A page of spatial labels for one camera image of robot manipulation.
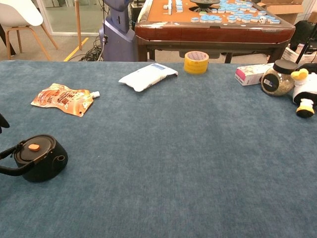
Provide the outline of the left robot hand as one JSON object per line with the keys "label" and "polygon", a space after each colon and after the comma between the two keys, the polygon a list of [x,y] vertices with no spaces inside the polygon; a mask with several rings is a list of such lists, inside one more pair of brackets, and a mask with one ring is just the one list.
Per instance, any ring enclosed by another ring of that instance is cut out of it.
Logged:
{"label": "left robot hand", "polygon": [[0,133],[2,133],[2,128],[10,128],[10,125],[4,116],[0,114]]}

